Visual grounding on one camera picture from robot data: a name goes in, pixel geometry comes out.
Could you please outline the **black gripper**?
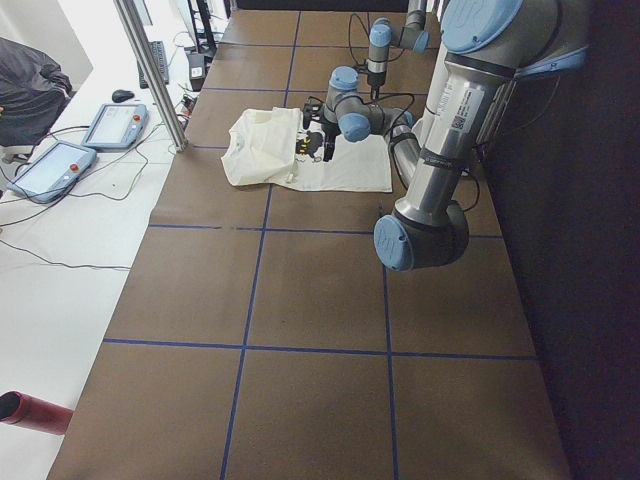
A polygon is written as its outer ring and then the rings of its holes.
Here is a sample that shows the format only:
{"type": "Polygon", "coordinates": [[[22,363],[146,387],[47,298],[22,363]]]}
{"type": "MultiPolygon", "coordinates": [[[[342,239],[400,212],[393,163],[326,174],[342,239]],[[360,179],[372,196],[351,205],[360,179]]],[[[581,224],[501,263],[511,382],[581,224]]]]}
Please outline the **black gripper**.
{"type": "Polygon", "coordinates": [[[371,87],[371,101],[378,101],[380,98],[380,88],[385,84],[385,73],[368,71],[367,83],[371,87]]]}
{"type": "Polygon", "coordinates": [[[341,135],[341,130],[339,125],[333,122],[324,122],[321,128],[324,132],[323,161],[329,162],[333,158],[335,141],[336,138],[341,135]]]}

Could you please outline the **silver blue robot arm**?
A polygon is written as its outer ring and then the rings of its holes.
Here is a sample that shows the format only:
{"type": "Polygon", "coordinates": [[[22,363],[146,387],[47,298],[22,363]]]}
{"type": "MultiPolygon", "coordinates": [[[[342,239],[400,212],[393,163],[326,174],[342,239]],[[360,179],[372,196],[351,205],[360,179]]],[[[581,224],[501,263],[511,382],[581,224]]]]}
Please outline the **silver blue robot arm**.
{"type": "Polygon", "coordinates": [[[473,148],[491,128],[503,85],[579,68],[588,48],[587,1],[451,1],[424,114],[367,103],[351,67],[335,69],[324,103],[306,107],[332,155],[338,137],[382,136],[407,183],[374,228],[380,261],[395,271],[443,266],[464,253],[468,223],[452,196],[473,148]]]}
{"type": "Polygon", "coordinates": [[[410,1],[403,26],[393,26],[384,17],[377,19],[371,27],[365,66],[372,100],[379,98],[380,89],[386,82],[392,47],[416,52],[427,49],[430,38],[425,30],[427,6],[427,1],[410,1]]]}

